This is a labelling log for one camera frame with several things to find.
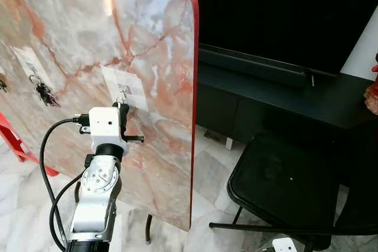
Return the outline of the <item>clear adhesive wall hook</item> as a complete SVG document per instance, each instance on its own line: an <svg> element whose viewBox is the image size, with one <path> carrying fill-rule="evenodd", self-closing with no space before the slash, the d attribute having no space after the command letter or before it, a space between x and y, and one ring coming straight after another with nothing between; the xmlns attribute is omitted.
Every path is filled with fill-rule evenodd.
<svg viewBox="0 0 378 252"><path fill-rule="evenodd" d="M131 108L149 111L144 85L137 75L111 67L102 67L100 70L114 101L129 104Z"/></svg>
<svg viewBox="0 0 378 252"><path fill-rule="evenodd" d="M27 79L29 77L35 78L37 82L42 82L51 90L54 90L53 81L31 47L11 47L11 50L17 56Z"/></svg>

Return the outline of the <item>black soundbar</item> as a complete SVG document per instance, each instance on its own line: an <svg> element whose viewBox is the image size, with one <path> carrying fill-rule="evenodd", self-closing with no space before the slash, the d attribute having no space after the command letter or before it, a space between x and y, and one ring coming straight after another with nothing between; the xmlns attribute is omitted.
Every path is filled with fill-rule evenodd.
<svg viewBox="0 0 378 252"><path fill-rule="evenodd" d="M269 80L276 84L290 87L306 87L312 84L312 76L308 69L283 61L208 44L200 44L198 54L199 60L208 65Z"/></svg>

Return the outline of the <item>dark key bunch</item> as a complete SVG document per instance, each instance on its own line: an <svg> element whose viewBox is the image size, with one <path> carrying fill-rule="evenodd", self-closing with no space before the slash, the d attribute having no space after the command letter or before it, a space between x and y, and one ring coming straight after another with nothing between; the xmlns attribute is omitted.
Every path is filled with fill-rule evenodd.
<svg viewBox="0 0 378 252"><path fill-rule="evenodd" d="M36 93L38 93L41 101L43 101L43 103L46 106L53 106L53 107L60 108L60 104L57 101L56 96L52 93L49 86L46 85L42 79L40 79L39 76L33 74L33 75L30 75L28 79L30 80L32 84L34 84Z"/></svg>

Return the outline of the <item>red statue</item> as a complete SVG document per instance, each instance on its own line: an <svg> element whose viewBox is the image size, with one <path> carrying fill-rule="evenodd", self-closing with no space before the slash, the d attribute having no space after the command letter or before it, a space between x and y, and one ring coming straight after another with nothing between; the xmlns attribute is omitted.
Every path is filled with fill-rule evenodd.
<svg viewBox="0 0 378 252"><path fill-rule="evenodd" d="M370 110L373 114L377 114L377 106L378 106L378 91L377 91L377 82L373 82L373 84L369 85L369 87L365 90L364 93L364 104L368 110Z"/></svg>

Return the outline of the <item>marble table with red rim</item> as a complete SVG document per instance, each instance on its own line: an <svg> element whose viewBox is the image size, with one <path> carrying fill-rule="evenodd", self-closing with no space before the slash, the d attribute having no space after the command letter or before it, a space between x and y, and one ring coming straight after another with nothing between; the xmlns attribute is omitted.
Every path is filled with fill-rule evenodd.
<svg viewBox="0 0 378 252"><path fill-rule="evenodd" d="M115 103L100 68L137 75L149 111L129 110L125 133L144 142L129 144L119 200L189 230L198 26L198 0L0 0L0 112L40 147L53 123ZM60 108L41 101L11 47L35 51Z"/></svg>

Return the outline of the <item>black folding chair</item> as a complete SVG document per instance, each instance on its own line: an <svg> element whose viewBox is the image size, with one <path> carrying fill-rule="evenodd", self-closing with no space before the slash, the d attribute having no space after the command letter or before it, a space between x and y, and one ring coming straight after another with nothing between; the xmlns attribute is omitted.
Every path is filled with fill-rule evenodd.
<svg viewBox="0 0 378 252"><path fill-rule="evenodd" d="M211 228L281 233L304 252L328 249L332 236L378 233L375 146L366 139L329 142L260 133L246 145L227 182L239 211L261 225L211 222Z"/></svg>

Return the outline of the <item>dark metal table leg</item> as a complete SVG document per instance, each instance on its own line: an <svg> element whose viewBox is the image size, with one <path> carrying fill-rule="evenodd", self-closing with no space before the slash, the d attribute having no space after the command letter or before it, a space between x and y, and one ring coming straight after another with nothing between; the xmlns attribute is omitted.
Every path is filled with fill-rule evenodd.
<svg viewBox="0 0 378 252"><path fill-rule="evenodd" d="M148 217L146 218L146 223L144 226L144 239L146 244L151 244L151 224L153 222L153 215L148 214Z"/></svg>

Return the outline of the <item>black low TV console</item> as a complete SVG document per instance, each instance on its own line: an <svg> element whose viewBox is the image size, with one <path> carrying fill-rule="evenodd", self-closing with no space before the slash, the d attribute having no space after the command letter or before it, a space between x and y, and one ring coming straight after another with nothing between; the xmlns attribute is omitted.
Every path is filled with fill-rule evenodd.
<svg viewBox="0 0 378 252"><path fill-rule="evenodd" d="M276 133L303 145L376 150L377 117L365 104L370 80L348 74L314 77L291 87L200 63L197 124L246 143Z"/></svg>

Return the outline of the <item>black television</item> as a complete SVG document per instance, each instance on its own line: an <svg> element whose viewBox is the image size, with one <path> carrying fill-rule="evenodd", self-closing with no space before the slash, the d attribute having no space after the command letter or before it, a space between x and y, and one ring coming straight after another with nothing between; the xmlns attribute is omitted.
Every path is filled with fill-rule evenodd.
<svg viewBox="0 0 378 252"><path fill-rule="evenodd" d="M200 44L337 74L378 0L198 0Z"/></svg>

